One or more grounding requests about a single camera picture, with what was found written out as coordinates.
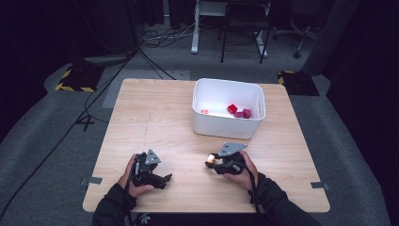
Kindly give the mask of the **grey curtain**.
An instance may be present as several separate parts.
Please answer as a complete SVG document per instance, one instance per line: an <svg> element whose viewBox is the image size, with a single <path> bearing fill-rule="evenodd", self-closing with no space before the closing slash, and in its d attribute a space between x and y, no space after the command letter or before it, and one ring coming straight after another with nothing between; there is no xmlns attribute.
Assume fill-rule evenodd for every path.
<svg viewBox="0 0 399 226"><path fill-rule="evenodd" d="M320 36L309 53L302 69L307 76L317 76L327 65L345 29L348 27L360 0L335 0Z"/></svg>

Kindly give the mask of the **person's left hand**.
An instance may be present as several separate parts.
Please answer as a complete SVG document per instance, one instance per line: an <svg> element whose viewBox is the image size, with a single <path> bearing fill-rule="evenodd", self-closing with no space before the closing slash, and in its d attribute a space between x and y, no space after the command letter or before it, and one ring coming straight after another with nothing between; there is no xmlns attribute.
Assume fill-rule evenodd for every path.
<svg viewBox="0 0 399 226"><path fill-rule="evenodd" d="M122 187L125 188L127 186L127 183L131 182L129 179L130 172L132 169L132 166L135 162L136 156L133 154L132 157L130 158L127 167L125 169L125 172L121 175L121 177L118 180L118 184ZM137 198L138 196L145 194L147 192L153 191L154 187L151 185L143 185L143 186L135 186L134 184L129 185L128 193L134 197Z"/></svg>

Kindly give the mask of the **person's right hand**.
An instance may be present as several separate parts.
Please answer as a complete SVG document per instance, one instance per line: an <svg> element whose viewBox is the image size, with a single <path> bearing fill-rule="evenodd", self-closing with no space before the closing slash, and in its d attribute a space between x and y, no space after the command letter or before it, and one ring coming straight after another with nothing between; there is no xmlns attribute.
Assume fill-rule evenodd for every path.
<svg viewBox="0 0 399 226"><path fill-rule="evenodd" d="M246 190L252 191L257 187L258 184L258 170L245 151L241 151L240 154L246 161L247 169L244 169L240 174L237 175L225 173L224 177L234 183L237 183Z"/></svg>

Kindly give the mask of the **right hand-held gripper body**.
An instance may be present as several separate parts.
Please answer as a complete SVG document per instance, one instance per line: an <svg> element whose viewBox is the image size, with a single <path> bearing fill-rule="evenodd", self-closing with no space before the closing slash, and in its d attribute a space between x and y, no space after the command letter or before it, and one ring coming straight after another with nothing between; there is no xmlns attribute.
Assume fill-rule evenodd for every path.
<svg viewBox="0 0 399 226"><path fill-rule="evenodd" d="M218 166L219 174L240 174L246 166L246 161L241 151L247 147L244 143L225 142L218 153L222 163Z"/></svg>

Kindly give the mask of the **person's dark clothing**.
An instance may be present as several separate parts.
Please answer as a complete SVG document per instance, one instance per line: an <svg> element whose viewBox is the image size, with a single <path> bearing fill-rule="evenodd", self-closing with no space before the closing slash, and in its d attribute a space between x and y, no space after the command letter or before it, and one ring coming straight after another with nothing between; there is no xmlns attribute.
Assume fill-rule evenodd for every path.
<svg viewBox="0 0 399 226"><path fill-rule="evenodd" d="M263 226L255 214L138 214L135 226Z"/></svg>

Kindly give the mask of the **white plastic bin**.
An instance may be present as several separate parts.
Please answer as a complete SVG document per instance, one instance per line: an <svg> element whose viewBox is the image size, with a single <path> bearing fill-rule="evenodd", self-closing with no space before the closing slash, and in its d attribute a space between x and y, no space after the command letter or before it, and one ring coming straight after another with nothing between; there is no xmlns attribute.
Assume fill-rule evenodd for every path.
<svg viewBox="0 0 399 226"><path fill-rule="evenodd" d="M227 110L236 105L237 112L250 109L249 119L235 118ZM260 86L231 80L199 79L194 87L193 130L197 134L251 139L263 121L266 110Z"/></svg>

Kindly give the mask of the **office chair wheel base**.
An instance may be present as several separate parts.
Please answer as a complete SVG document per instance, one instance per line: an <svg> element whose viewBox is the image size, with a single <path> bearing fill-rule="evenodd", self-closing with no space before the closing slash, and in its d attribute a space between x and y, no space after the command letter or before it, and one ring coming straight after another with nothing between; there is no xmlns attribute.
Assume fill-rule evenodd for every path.
<svg viewBox="0 0 399 226"><path fill-rule="evenodd" d="M280 36L283 35L298 35L299 43L294 52L294 58L301 58L301 50L303 44L307 38L317 40L318 36L315 35L313 30L313 25L310 23L300 23L296 21L294 18L289 19L290 29L286 30L278 30L272 37L273 40L278 40Z"/></svg>

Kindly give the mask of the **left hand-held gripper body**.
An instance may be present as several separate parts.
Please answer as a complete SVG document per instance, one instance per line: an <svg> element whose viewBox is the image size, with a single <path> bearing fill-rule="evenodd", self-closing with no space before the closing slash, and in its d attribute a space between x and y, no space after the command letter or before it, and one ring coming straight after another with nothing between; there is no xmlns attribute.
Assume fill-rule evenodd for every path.
<svg viewBox="0 0 399 226"><path fill-rule="evenodd" d="M159 164L160 158L156 153L149 149L146 153L136 155L135 162L131 170L131 178L135 186L154 185L154 175L150 173L151 165Z"/></svg>

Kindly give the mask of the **black yellow striped stand base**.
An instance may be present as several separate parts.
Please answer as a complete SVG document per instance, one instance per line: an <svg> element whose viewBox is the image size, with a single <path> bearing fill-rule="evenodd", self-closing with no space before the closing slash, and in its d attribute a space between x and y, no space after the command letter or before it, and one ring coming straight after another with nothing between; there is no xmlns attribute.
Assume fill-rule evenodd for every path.
<svg viewBox="0 0 399 226"><path fill-rule="evenodd" d="M278 81L289 95L318 96L319 91L312 78L302 72L280 71Z"/></svg>
<svg viewBox="0 0 399 226"><path fill-rule="evenodd" d="M61 76L55 90L95 92L104 67L71 65Z"/></svg>

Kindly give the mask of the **black chair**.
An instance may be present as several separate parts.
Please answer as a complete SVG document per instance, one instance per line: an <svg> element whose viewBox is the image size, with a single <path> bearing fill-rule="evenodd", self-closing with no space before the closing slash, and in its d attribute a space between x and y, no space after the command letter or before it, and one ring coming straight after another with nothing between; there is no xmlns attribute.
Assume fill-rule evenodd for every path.
<svg viewBox="0 0 399 226"><path fill-rule="evenodd" d="M266 46L273 28L270 9L273 0L229 0L225 7L223 23L219 31L222 38L220 62L224 62L228 45L245 45L244 42L228 42L230 32L247 32L260 52L260 63L266 55Z"/></svg>

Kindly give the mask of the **white desk frame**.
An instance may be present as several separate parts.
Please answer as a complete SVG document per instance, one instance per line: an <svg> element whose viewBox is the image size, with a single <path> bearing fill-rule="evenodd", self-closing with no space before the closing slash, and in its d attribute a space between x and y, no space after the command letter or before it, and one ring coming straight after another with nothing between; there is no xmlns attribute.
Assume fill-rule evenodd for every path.
<svg viewBox="0 0 399 226"><path fill-rule="evenodd" d="M200 19L205 16L223 17L225 15L224 0L196 0L194 9L194 31L191 43L191 53L193 55L199 52L200 43Z"/></svg>

